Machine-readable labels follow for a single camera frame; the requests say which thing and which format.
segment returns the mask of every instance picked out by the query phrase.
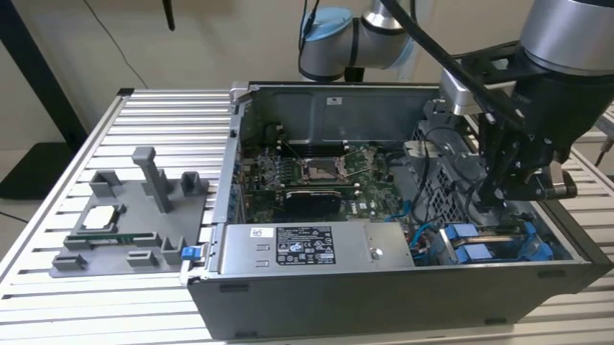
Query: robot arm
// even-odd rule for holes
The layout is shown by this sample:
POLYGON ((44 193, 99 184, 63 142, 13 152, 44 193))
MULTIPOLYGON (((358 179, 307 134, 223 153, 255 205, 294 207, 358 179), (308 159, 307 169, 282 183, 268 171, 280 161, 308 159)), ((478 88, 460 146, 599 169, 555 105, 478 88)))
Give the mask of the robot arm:
POLYGON ((519 44, 464 54, 458 62, 396 2, 380 1, 443 65, 451 110, 479 116, 487 171, 479 204, 575 197, 560 164, 614 99, 613 2, 535 1, 519 44))
POLYGON ((411 54, 412 41, 379 0, 370 1, 360 18, 326 7, 302 25, 299 72, 307 80, 336 81, 347 68, 392 68, 411 54))

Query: green circuit board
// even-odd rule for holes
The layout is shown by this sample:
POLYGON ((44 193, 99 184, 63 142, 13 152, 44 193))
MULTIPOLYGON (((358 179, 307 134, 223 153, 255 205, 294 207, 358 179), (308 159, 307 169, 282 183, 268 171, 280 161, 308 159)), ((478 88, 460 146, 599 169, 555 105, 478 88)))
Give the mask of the green circuit board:
MULTIPOLYGON (((247 221, 282 222, 284 194, 298 190, 335 191, 342 195, 339 213, 308 221, 367 219, 383 222, 400 212, 402 202, 384 155, 368 144, 350 145, 340 157, 299 160, 267 155, 247 169, 247 221)), ((290 218, 287 221, 304 221, 290 218)))

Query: power supply label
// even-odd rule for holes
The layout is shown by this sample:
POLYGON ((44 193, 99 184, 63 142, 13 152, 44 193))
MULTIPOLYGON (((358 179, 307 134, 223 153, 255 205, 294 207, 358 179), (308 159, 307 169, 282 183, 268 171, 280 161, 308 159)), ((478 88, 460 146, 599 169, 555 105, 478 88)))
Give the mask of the power supply label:
POLYGON ((278 264, 330 265, 336 263, 330 226, 294 226, 276 230, 278 264))

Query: white wall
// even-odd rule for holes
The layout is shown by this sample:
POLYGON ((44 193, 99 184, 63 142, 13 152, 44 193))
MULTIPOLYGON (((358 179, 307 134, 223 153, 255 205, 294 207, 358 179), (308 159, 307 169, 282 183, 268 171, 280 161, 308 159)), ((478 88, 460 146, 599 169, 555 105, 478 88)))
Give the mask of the white wall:
MULTIPOLYGON (((451 53, 518 40, 534 0, 416 0, 418 23, 451 53)), ((400 81, 436 83, 442 66, 416 47, 400 81)))
POLYGON ((0 150, 29 149, 37 142, 63 142, 49 115, 0 43, 0 150))
MULTIPOLYGON (((140 88, 83 0, 13 0, 75 110, 91 128, 117 89, 140 88)), ((227 88, 232 81, 298 81, 300 0, 175 0, 176 31, 160 0, 89 0, 149 88, 227 88)), ((328 0, 358 15, 366 0, 328 0)), ((368 71, 395 81, 396 71, 368 71)))

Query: aluminum extrusion table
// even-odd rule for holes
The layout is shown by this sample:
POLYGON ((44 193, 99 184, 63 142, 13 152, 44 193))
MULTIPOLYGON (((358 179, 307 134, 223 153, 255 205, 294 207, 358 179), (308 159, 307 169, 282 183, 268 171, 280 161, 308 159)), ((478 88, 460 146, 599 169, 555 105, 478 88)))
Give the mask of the aluminum extrusion table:
MULTIPOLYGON (((136 90, 113 100, 1 261, 0 344, 223 344, 209 338, 179 273, 53 279, 48 270, 84 209, 95 170, 111 168, 123 180, 143 179, 131 161, 137 145, 155 146, 156 165, 169 178, 196 170, 209 180, 201 230, 207 235, 228 108, 225 90, 136 90)), ((562 203, 614 259, 614 185, 575 151, 564 168, 579 196, 562 203)), ((514 326, 267 344, 614 344, 614 272, 582 293, 551 298, 514 326)))

